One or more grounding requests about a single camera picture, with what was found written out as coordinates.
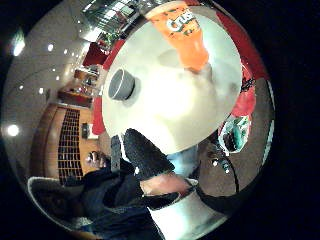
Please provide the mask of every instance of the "white sleeve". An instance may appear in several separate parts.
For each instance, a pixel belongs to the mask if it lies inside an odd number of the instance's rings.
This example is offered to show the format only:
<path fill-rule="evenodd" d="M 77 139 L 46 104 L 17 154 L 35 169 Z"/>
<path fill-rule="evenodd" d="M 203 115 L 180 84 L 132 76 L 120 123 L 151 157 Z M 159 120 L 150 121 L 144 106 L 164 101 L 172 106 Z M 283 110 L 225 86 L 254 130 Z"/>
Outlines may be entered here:
<path fill-rule="evenodd" d="M 198 181 L 188 179 L 196 186 Z M 227 220 L 225 214 L 216 212 L 200 199 L 194 190 L 171 205 L 153 210 L 150 214 L 166 240 L 198 239 Z"/>

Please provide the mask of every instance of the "ceiling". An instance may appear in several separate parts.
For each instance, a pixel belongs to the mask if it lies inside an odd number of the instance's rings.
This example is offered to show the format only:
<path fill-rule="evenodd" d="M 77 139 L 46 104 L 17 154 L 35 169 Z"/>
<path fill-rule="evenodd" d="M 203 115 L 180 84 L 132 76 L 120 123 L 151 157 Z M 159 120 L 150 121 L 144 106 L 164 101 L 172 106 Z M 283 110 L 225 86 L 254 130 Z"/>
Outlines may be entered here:
<path fill-rule="evenodd" d="M 11 63 L 2 94 L 1 130 L 14 170 L 18 161 L 28 175 L 39 120 L 48 104 L 57 101 L 58 89 L 73 79 L 74 69 L 81 65 L 89 46 L 84 38 L 90 32 L 82 24 L 81 10 L 89 2 L 64 0 L 56 5 L 25 36 L 24 50 Z M 20 130 L 16 137 L 7 132 L 12 124 Z"/>

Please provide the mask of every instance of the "crush bottle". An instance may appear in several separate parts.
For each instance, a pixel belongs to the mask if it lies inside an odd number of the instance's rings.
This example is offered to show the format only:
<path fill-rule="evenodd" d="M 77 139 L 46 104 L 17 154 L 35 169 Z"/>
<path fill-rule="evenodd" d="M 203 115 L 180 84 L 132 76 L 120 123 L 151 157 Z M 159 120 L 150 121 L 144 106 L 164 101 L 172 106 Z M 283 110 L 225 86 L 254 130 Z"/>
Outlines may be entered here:
<path fill-rule="evenodd" d="M 185 68 L 199 72 L 208 62 L 200 25 L 184 1 L 139 0 L 139 11 L 177 50 Z"/>

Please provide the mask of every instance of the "white table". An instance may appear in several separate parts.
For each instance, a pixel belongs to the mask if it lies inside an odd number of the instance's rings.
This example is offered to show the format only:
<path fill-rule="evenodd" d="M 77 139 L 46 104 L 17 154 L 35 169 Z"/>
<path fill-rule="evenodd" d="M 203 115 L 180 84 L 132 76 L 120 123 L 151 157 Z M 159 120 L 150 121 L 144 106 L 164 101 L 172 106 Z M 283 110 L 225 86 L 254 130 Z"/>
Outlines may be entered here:
<path fill-rule="evenodd" d="M 228 117 L 241 88 L 240 56 L 223 28 L 195 15 L 212 76 L 184 70 L 174 48 L 151 23 L 144 24 L 121 48 L 106 78 L 102 113 L 109 136 L 134 128 L 170 154 L 199 143 Z M 136 77 L 126 101 L 108 96 L 110 79 L 119 68 Z"/>

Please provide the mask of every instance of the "shelving unit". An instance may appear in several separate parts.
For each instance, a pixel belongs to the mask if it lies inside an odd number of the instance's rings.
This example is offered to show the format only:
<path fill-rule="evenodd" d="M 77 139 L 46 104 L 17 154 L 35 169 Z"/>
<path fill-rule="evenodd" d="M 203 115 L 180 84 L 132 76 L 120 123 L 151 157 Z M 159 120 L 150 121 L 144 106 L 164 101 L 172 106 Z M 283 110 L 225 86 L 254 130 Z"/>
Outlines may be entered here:
<path fill-rule="evenodd" d="M 65 184 L 69 176 L 77 180 L 83 177 L 79 149 L 79 117 L 79 110 L 67 109 L 62 123 L 58 148 L 58 172 L 61 184 Z"/>

